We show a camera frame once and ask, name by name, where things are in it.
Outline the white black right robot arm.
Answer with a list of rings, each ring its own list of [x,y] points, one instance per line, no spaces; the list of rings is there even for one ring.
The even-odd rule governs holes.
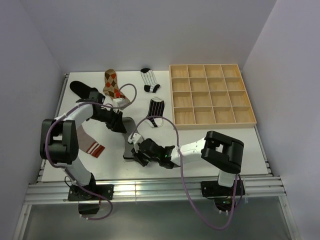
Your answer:
[[[245,144],[236,138],[208,131],[206,136],[182,146],[160,146],[150,138],[143,139],[138,133],[128,137],[133,146],[134,160],[143,167],[156,162],[166,169],[181,167],[183,164],[204,160],[218,168],[217,191],[229,194],[234,188],[236,175],[241,172]]]

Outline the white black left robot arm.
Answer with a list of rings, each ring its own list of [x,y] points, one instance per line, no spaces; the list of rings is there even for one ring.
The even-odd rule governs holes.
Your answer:
[[[41,125],[40,156],[55,169],[61,169],[80,185],[79,194],[86,200],[96,197],[98,188],[90,183],[92,173],[79,159],[77,129],[83,122],[102,122],[115,133],[126,133],[123,112],[118,106],[104,105],[103,94],[92,91],[89,98],[76,101],[75,106],[55,119],[45,119]]]

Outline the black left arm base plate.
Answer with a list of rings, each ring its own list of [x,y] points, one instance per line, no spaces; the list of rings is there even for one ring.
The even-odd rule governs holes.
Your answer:
[[[70,202],[78,201],[98,201],[98,200],[112,200],[114,193],[113,184],[98,184],[93,186],[93,189],[86,189],[77,185],[72,185],[69,188],[67,200]]]

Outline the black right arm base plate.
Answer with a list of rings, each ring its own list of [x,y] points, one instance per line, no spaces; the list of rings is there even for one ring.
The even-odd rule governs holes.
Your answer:
[[[222,198],[233,195],[233,187],[220,186],[217,180],[201,181],[201,194],[205,198]],[[242,180],[237,180],[235,195],[244,196],[246,194]]]

